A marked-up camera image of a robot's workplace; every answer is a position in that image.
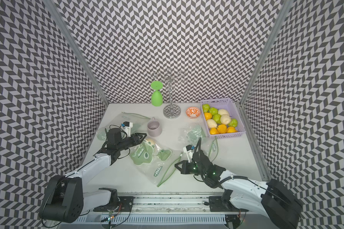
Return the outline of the zip bag with orange fruit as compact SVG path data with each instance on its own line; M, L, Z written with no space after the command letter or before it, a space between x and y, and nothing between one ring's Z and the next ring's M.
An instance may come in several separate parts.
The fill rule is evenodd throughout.
M207 137L203 128L199 124L189 125L179 131L179 142L185 145L196 146L198 140L201 138L201 149L208 156L211 162L213 162L219 153L217 138Z

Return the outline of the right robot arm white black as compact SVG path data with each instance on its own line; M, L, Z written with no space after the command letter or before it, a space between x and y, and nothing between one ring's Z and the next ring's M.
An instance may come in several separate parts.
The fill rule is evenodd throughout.
M263 215L280 229L298 227L303 202L282 182L251 180L213 164L202 150L201 141L199 139L196 146L188 145L183 149L187 159L174 165L181 174L200 176L208 187L223 189L222 203L227 210L234 208Z

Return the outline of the yellow pear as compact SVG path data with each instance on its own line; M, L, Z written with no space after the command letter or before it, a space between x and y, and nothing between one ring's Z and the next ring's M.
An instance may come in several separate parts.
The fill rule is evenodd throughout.
M216 128L211 128L209 130L210 135L217 135L219 134L219 131Z
M228 133L236 133L236 132L237 132L237 130L236 130L235 127L228 127L227 130L226 130L226 133L227 133L227 134L228 134Z
M213 118L213 115L210 112L205 112L204 117L205 117L205 120L209 120Z
M220 124L217 126L217 131L220 133L220 134L225 134L227 133L227 129L228 127L224 124Z

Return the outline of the zip bag with beige fruit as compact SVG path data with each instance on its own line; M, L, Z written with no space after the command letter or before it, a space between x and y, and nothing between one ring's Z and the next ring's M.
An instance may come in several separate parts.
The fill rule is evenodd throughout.
M174 165L181 161L183 152L173 150L153 140L155 141L153 146L144 140L141 144L132 147L129 157L138 171L159 187L175 172Z

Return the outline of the green pear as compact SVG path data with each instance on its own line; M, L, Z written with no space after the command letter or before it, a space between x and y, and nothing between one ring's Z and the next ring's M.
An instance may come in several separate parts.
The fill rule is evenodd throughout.
M238 120L235 118L232 118L230 123L228 124L229 127L237 127L238 126Z
M220 119L221 119L221 115L220 115L220 114L215 114L215 115L213 115L212 119L213 119L218 125L222 124L221 121L220 121Z
M214 108L214 107L211 107L208 111L212 116L218 114L218 109L217 108Z
M203 109L204 113L207 113L210 110L210 105L209 104L203 104L202 109Z

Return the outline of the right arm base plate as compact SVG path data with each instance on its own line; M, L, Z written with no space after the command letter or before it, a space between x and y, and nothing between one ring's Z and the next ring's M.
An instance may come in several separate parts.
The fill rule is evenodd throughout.
M209 196L209 208L211 212L231 212L233 207L227 202L223 202L220 196Z

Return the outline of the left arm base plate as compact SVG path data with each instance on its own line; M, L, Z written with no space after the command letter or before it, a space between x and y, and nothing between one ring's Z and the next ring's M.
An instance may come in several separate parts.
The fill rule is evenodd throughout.
M117 197L114 200L110 200L109 203L103 207L102 211L131 212L134 199L133 196Z

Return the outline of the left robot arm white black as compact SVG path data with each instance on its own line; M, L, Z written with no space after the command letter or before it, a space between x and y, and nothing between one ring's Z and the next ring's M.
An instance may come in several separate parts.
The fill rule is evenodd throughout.
M48 228L45 223L47 220L55 221L57 225L62 222L73 223L91 210L120 213L126 207L126 204L119 200L116 189L100 188L85 193L84 188L96 175L120 159L122 151L131 150L146 139L146 133L131 133L131 128L131 122L120 126L111 125L105 130L105 142L90 162L49 180L39 209L43 227Z

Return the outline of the zip bag with green pears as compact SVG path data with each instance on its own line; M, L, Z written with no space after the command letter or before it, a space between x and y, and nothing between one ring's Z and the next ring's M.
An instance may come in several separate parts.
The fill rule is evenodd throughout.
M98 140L105 141L107 139L107 132L112 128L120 128L120 125L125 121L133 123L131 134L134 134L138 132L141 127L148 123L150 120L151 119L149 117L141 114L121 112L109 124L105 125L104 127L100 127L96 132L96 137L98 138Z

